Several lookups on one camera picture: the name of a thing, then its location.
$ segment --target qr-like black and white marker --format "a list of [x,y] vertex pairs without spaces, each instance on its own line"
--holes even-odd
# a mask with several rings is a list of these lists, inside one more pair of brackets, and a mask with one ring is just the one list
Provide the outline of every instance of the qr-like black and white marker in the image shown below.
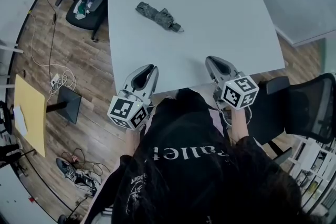
[[131,119],[131,122],[133,123],[134,127],[137,128],[146,116],[147,114],[145,108],[142,107]]
[[233,89],[226,87],[223,98],[231,105],[237,106],[240,99],[240,94]]
[[243,102],[241,103],[242,106],[250,105],[253,102],[254,97],[256,96],[257,92],[252,92],[248,95],[246,95],[243,99]]
[[118,119],[115,119],[115,118],[112,118],[112,120],[115,122],[116,125],[119,125],[119,126],[125,127],[125,128],[131,128],[131,126],[128,125],[128,123],[126,121],[118,120]]
[[238,87],[241,88],[243,92],[247,92],[256,88],[256,86],[248,79],[248,78],[241,78],[235,80],[235,83]]
[[110,114],[126,119],[131,111],[132,106],[133,102],[124,99],[118,99],[115,102],[115,105],[112,108]]

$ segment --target power outlet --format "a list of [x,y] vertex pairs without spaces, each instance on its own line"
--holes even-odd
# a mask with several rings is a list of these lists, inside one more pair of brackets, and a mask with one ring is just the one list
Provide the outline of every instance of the power outlet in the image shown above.
[[60,79],[59,74],[56,74],[53,79],[51,80],[50,84],[51,87],[54,89],[56,87],[57,81]]

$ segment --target chair seat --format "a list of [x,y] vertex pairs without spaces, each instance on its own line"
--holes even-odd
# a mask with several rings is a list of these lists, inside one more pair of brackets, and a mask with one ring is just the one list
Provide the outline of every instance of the chair seat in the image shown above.
[[95,12],[86,14],[86,17],[81,20],[76,19],[75,17],[76,14],[73,13],[78,1],[79,0],[75,0],[73,2],[72,6],[70,7],[67,13],[66,20],[74,26],[87,30],[94,30],[101,24],[101,22],[107,16],[107,1],[105,0],[103,3],[101,3],[101,5],[99,5],[99,7],[96,9]]
[[266,85],[259,85],[256,100],[251,105],[252,119],[248,133],[264,145],[285,131],[281,91],[268,95]]

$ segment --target white cube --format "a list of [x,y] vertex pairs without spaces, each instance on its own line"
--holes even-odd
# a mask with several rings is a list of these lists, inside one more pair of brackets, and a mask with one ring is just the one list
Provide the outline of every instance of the white cube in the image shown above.
[[226,81],[221,99],[235,109],[242,109],[253,104],[258,91],[259,87],[253,79],[245,76]]
[[136,130],[147,116],[147,109],[143,102],[132,101],[124,97],[112,98],[107,116],[114,124]]

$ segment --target gray folded umbrella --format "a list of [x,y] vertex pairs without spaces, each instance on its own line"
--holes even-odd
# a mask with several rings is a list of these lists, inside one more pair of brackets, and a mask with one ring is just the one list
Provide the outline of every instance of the gray folded umbrella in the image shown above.
[[153,20],[157,24],[161,25],[166,30],[173,30],[174,32],[183,32],[183,28],[174,23],[173,16],[168,12],[166,8],[161,10],[160,12],[151,7],[149,4],[145,2],[140,2],[138,6],[135,8],[137,12],[147,17],[150,20]]

